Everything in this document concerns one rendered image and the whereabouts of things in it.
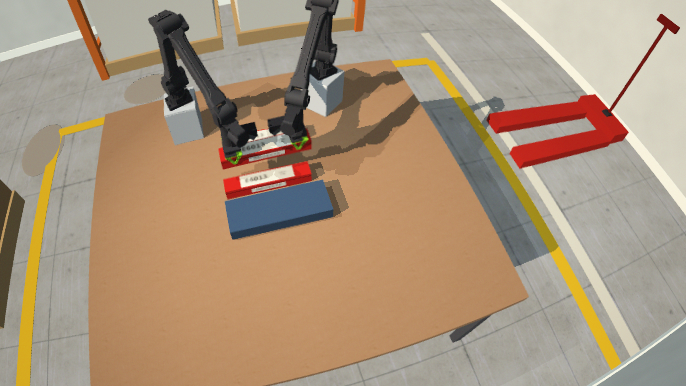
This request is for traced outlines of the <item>red welding electrode box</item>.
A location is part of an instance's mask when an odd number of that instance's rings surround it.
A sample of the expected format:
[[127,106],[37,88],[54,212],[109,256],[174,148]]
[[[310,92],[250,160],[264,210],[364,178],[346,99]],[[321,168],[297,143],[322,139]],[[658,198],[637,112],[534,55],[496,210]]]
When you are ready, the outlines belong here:
[[309,132],[307,137],[308,141],[302,146],[300,150],[297,150],[291,144],[289,136],[285,134],[279,134],[253,141],[248,141],[247,144],[241,148],[243,155],[239,159],[238,163],[235,165],[232,164],[230,161],[225,160],[223,148],[219,148],[219,155],[222,168],[224,170],[265,159],[310,150],[312,147],[312,140],[310,138]]

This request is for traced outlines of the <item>red box of welding electrodes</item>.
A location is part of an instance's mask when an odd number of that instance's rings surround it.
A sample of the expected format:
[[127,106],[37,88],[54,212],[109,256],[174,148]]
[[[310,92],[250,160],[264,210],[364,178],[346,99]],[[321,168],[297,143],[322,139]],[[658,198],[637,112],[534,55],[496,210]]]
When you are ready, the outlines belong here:
[[310,182],[308,161],[223,179],[227,199]]

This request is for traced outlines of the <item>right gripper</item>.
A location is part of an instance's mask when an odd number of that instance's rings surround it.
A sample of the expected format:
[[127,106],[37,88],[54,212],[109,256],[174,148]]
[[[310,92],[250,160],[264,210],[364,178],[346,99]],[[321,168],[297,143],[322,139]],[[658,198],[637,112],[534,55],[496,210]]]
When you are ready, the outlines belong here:
[[[224,142],[222,141],[222,146],[223,146],[223,152],[225,159],[230,161],[232,164],[237,164],[239,159],[242,156],[242,151],[241,148],[238,148],[237,146],[232,147],[231,142],[228,137],[225,137],[221,134],[221,140],[224,139]],[[235,152],[234,152],[235,151]],[[241,152],[240,152],[241,151]],[[231,153],[230,153],[231,152]],[[237,153],[236,153],[237,152]],[[236,157],[236,161],[234,162],[231,158]]]

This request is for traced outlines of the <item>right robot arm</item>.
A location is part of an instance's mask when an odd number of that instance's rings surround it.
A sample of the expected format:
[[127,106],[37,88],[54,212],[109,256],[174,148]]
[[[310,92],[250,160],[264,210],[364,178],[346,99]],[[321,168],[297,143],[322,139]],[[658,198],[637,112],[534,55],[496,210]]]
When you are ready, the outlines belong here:
[[[178,68],[176,51],[202,92],[214,123],[220,128],[221,134],[230,139],[231,146],[240,148],[245,146],[249,139],[254,140],[258,136],[255,122],[239,125],[239,121],[235,119],[238,112],[236,104],[226,98],[216,86],[189,43],[185,35],[185,32],[189,30],[189,25],[182,14],[177,15],[174,12],[164,10],[158,15],[148,18],[148,21],[158,37],[158,45],[164,65],[161,85],[170,97],[170,99],[165,98],[169,110],[173,111],[193,101],[189,90],[186,88],[189,80],[185,70],[182,66]],[[219,105],[218,103],[222,105],[216,107]]]

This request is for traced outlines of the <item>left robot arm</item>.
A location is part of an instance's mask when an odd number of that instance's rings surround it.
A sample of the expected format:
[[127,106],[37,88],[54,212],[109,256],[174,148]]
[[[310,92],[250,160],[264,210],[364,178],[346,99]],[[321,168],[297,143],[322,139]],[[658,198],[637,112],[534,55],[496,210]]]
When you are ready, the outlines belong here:
[[[333,44],[331,32],[333,15],[336,13],[338,2],[337,0],[307,0],[306,2],[305,9],[312,10],[311,17],[296,70],[291,78],[287,93],[285,93],[286,113],[284,116],[267,119],[270,125],[270,127],[268,126],[269,133],[274,136],[280,131],[288,136],[298,132],[298,124],[303,118],[303,110],[306,110],[310,102],[308,95],[310,70],[311,75],[318,81],[338,72],[334,66],[331,71],[332,63],[334,63],[333,56],[335,61],[337,54],[337,44]],[[315,68],[312,67],[313,59],[317,60]],[[300,90],[293,90],[293,88]]]

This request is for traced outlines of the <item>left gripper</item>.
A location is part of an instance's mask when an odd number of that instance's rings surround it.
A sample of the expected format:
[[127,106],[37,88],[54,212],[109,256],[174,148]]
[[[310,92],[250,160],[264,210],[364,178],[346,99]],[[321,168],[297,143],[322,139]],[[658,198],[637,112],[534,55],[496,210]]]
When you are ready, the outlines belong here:
[[[306,136],[307,136],[307,131],[306,131],[305,125],[303,126],[303,118],[302,118],[298,124],[298,132],[295,133],[294,135],[289,136],[290,142],[297,150],[299,150],[308,141],[308,137],[306,137]],[[296,143],[298,143],[298,142],[301,142],[299,147],[296,145]]]

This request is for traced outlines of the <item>red box with white label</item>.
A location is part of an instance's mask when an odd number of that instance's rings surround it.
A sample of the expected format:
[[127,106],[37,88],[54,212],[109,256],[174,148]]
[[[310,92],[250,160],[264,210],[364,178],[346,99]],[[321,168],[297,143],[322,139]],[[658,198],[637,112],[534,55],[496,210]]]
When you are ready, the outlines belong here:
[[[266,138],[269,136],[273,136],[272,134],[269,133],[268,129],[258,130],[257,133],[258,133],[258,136],[255,138],[255,140],[261,139],[261,138]],[[282,132],[280,131],[278,134],[282,134]],[[276,134],[276,135],[278,135],[278,134]]]

